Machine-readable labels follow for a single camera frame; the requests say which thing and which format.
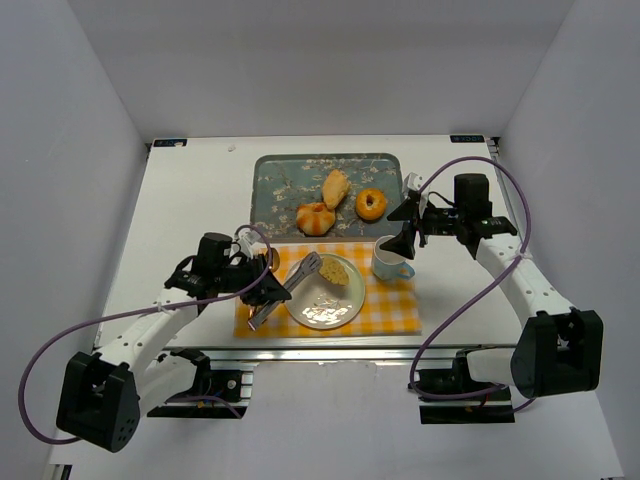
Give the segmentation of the metal serving tongs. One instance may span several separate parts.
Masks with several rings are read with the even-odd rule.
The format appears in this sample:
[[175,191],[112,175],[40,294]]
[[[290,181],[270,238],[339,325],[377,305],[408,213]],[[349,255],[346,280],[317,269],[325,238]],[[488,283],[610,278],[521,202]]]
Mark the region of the metal serving tongs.
[[322,266],[322,259],[317,252],[311,252],[300,262],[297,269],[287,278],[282,288],[287,291],[288,297],[280,294],[276,299],[269,299],[266,303],[256,307],[249,315],[247,324],[252,331],[256,331],[277,308],[278,305],[291,300],[293,290],[307,277],[318,273]]

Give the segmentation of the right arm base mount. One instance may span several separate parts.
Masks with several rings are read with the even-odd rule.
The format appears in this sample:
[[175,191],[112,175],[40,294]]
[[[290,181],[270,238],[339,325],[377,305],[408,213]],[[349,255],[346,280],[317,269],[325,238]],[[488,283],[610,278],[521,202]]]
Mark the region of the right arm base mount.
[[458,351],[445,366],[420,362],[414,372],[414,386],[428,396],[418,395],[422,425],[511,424],[515,413],[508,388],[493,390],[491,383],[473,380],[468,370],[469,349]]

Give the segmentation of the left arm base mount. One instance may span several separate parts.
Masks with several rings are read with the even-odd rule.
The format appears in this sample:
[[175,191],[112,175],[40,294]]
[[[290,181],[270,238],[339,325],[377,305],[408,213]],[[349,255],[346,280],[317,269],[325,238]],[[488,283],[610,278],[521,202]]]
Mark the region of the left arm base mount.
[[196,369],[192,386],[176,393],[146,416],[178,419],[242,419],[251,398],[253,367],[237,361],[212,360],[195,349],[173,349],[157,357],[156,363],[184,360]]

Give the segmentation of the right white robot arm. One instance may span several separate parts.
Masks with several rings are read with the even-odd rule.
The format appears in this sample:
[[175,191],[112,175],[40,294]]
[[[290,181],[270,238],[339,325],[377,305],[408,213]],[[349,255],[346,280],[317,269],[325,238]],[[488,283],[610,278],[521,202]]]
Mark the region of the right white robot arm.
[[453,361],[456,393],[483,385],[513,386],[527,399],[592,391],[600,379],[604,325],[593,310],[563,297],[523,251],[523,239],[493,213],[483,174],[458,174],[454,198],[435,206],[415,173],[404,182],[402,203],[388,220],[402,224],[382,250],[405,259],[430,236],[452,236],[498,283],[520,325],[513,348],[461,350]]

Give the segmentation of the brown seeded bread slice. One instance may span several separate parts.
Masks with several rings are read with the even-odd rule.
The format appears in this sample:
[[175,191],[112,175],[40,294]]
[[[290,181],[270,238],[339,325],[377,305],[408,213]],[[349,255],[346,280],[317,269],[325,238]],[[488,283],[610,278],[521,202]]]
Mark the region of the brown seeded bread slice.
[[319,275],[330,284],[336,286],[347,286],[349,284],[349,274],[343,264],[334,257],[324,256]]

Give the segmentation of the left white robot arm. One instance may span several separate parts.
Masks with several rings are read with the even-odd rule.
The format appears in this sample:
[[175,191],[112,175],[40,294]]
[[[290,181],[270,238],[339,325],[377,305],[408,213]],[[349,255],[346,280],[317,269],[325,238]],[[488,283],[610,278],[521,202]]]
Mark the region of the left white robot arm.
[[179,262],[149,311],[91,354],[67,363],[56,425],[112,453],[132,438],[141,418],[168,401],[195,402],[211,389],[210,359],[167,344],[205,308],[223,298],[251,306],[288,300],[271,271],[273,253],[254,250],[266,237],[244,225],[232,236],[206,233],[196,254]]

